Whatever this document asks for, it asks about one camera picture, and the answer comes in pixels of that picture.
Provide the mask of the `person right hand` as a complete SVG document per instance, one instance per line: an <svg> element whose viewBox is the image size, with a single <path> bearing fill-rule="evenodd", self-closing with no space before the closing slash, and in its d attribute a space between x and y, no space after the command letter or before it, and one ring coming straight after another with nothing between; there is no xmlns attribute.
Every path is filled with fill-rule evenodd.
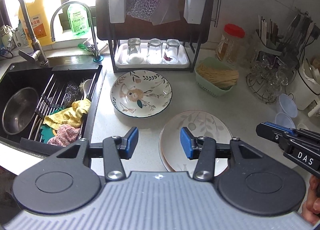
<svg viewBox="0 0 320 230"><path fill-rule="evenodd" d="M319 179L311 175L306 201L302 205L301 216L312 225L316 225L319 222L320 203L319 197L317 197L318 186Z"/></svg>

